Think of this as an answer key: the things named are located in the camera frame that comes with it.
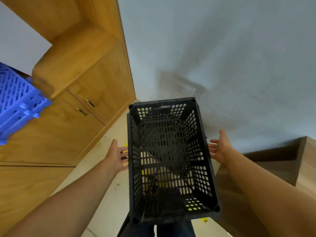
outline human hand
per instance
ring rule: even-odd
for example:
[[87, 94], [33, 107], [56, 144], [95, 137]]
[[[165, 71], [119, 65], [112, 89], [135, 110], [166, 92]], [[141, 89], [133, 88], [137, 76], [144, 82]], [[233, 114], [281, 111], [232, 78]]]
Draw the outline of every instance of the human hand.
[[223, 129], [219, 130], [219, 139], [210, 140], [210, 142], [211, 143], [209, 144], [209, 151], [211, 154], [211, 158], [215, 159], [221, 164], [224, 164], [226, 150], [233, 148], [230, 144], [226, 132]]
[[128, 162], [128, 158], [123, 160], [121, 159], [122, 157], [128, 156], [127, 150], [127, 146], [118, 147], [118, 141], [114, 139], [104, 159], [108, 160], [110, 164], [113, 165], [113, 168], [117, 169], [117, 172], [127, 170], [128, 165], [123, 166], [123, 164]]

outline black plastic crate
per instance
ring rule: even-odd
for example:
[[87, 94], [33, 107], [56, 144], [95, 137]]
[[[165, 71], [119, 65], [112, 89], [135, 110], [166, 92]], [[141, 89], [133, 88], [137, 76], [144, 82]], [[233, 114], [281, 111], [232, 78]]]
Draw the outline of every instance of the black plastic crate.
[[221, 205], [194, 97], [129, 106], [131, 223], [216, 217]]

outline white wall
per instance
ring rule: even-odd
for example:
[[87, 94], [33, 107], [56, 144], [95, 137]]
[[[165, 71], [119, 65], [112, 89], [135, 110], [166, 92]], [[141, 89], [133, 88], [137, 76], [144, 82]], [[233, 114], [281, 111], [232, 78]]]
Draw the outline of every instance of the white wall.
[[140, 101], [195, 96], [239, 151], [316, 139], [316, 0], [118, 0]]
[[0, 2], [0, 62], [28, 75], [52, 45]]

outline forearm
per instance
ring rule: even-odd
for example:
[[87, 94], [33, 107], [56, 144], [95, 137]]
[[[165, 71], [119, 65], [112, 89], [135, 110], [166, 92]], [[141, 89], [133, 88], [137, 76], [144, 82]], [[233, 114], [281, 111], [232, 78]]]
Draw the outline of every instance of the forearm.
[[118, 170], [104, 159], [44, 201], [9, 236], [81, 236]]
[[316, 201], [228, 148], [225, 165], [252, 209], [274, 236], [316, 234]]

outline person's leg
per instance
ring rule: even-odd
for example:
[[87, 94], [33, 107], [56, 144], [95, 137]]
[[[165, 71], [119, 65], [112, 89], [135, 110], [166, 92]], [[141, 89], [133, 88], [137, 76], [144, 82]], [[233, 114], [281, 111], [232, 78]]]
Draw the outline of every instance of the person's leg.
[[195, 237], [191, 220], [157, 225], [157, 237]]
[[135, 227], [130, 224], [130, 216], [128, 213], [117, 237], [154, 237], [154, 226], [139, 224]]

